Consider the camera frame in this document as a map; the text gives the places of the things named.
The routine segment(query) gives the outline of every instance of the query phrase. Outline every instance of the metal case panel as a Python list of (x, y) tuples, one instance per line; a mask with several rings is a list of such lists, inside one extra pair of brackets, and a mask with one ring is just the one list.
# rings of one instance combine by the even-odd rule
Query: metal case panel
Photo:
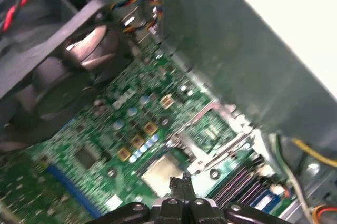
[(335, 100), (244, 0), (163, 3), (158, 34), (221, 100), (267, 131), (337, 149)]

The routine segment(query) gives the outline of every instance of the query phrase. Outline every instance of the white wire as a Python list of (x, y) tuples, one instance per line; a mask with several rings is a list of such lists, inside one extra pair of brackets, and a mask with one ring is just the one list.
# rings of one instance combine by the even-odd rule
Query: white wire
[(313, 219), (312, 219), (309, 206), (306, 203), (305, 197), (303, 195), (301, 186), (300, 186), (299, 182), (297, 181), (295, 175), (293, 174), (291, 169), (288, 167), (288, 165), (284, 162), (284, 160), (281, 156), (281, 153), (280, 153), (280, 150), (279, 150), (279, 140), (278, 140), (276, 134), (271, 135), (271, 141), (272, 141), (273, 152), (276, 155), (276, 158), (279, 161), (279, 163), (280, 163), (281, 167), (283, 168), (284, 172), (288, 176), (290, 182), (294, 186), (294, 190), (295, 190), (297, 198), (298, 198), (298, 200), (301, 204), (301, 207), (302, 207), (302, 210), (304, 212), (305, 217), (308, 219), (310, 224), (315, 224)]

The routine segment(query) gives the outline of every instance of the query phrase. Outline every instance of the integrated circuit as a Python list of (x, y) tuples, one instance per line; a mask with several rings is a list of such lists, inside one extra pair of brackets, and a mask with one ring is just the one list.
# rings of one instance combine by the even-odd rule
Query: integrated circuit
[(131, 145), (134, 146), (137, 149), (139, 149), (144, 143), (145, 143), (145, 140), (139, 134), (137, 134), (131, 140)]
[(118, 151), (117, 156), (122, 162), (125, 162), (131, 156), (131, 153), (126, 147), (122, 147)]
[(158, 127), (153, 122), (149, 122), (144, 127), (144, 132), (147, 133), (147, 135), (152, 136), (154, 133), (158, 130)]
[(170, 177), (181, 178), (183, 171), (178, 168), (177, 160), (166, 154), (150, 165), (142, 175), (142, 180), (159, 196), (170, 193)]
[(160, 100), (160, 104), (162, 105), (162, 107), (166, 110), (168, 108), (170, 108), (170, 106), (174, 103), (174, 99), (172, 98), (171, 95), (166, 95), (164, 97), (162, 97), (162, 99)]
[(96, 162), (97, 158), (92, 155), (86, 147), (81, 147), (76, 153), (75, 158), (85, 168), (90, 169)]

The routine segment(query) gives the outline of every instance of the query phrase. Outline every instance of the blue capacitor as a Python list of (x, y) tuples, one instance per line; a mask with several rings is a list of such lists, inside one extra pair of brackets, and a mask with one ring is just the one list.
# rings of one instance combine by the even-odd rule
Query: blue capacitor
[(158, 140), (159, 140), (158, 134), (153, 135), (153, 136), (151, 137), (151, 139), (152, 139), (154, 142), (158, 141)]
[(112, 127), (114, 130), (119, 130), (123, 126), (124, 126), (124, 122), (122, 120), (116, 120)]
[(128, 161), (130, 163), (134, 163), (135, 161), (137, 161), (137, 157), (135, 157), (134, 155), (130, 156), (130, 158), (128, 159)]
[(142, 154), (143, 154), (143, 153), (142, 153), (140, 150), (137, 150), (136, 152), (134, 152), (133, 155), (134, 155), (135, 157), (139, 158), (139, 157), (142, 156)]
[(129, 109), (127, 109), (127, 115), (129, 117), (136, 115), (136, 113), (137, 113), (137, 109), (135, 107), (130, 107)]
[(142, 152), (142, 153), (145, 153), (147, 151), (147, 146), (146, 145), (142, 145), (139, 150)]
[(145, 143), (145, 145), (146, 145), (148, 148), (150, 148), (150, 147), (152, 147), (152, 145), (153, 145), (153, 141), (152, 141), (151, 139), (149, 139), (149, 140), (147, 140), (147, 142)]
[(150, 101), (150, 98), (149, 98), (149, 96), (146, 96), (146, 95), (141, 96), (141, 97), (139, 98), (139, 103), (140, 103), (141, 105), (146, 105), (149, 101)]

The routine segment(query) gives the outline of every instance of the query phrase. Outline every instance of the green circuit board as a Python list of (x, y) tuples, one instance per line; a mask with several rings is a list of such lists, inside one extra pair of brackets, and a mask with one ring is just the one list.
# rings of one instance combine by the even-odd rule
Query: green circuit board
[(22, 223), (80, 224), (91, 220), (67, 190), (24, 153), (0, 159), (0, 197)]
[[(218, 108), (170, 55), (151, 43), (50, 140), (0, 162), (0, 202), (21, 223), (91, 220), (60, 178), (49, 173), (49, 165), (101, 214), (132, 201), (150, 206), (169, 193), (170, 177), (188, 172), (193, 162), (182, 149), (167, 144), (171, 136), (183, 132), (210, 156), (236, 137)], [(192, 176), (199, 197), (206, 197), (252, 153), (249, 144), (242, 144), (248, 147), (216, 167), (217, 179), (209, 171)]]
[[(44, 160), (57, 166), (101, 213), (132, 201), (151, 205), (163, 194), (143, 175), (163, 157), (164, 163), (175, 163), (176, 172), (187, 171), (189, 158), (165, 143), (212, 102), (153, 43), (108, 85), (94, 104), (85, 107), (50, 140), (25, 152), (35, 163)], [(211, 137), (205, 138), (208, 131), (212, 132)], [(186, 132), (195, 137), (195, 143), (205, 152), (236, 136), (212, 109)], [(152, 142), (151, 146), (146, 150), (143, 147), (141, 156), (134, 160), (139, 148), (148, 142)], [(222, 177), (237, 164), (234, 159), (224, 162), (220, 167)], [(209, 173), (194, 178), (197, 184), (207, 183), (205, 179), (216, 183)], [(200, 196), (205, 196), (204, 186), (201, 187)]]

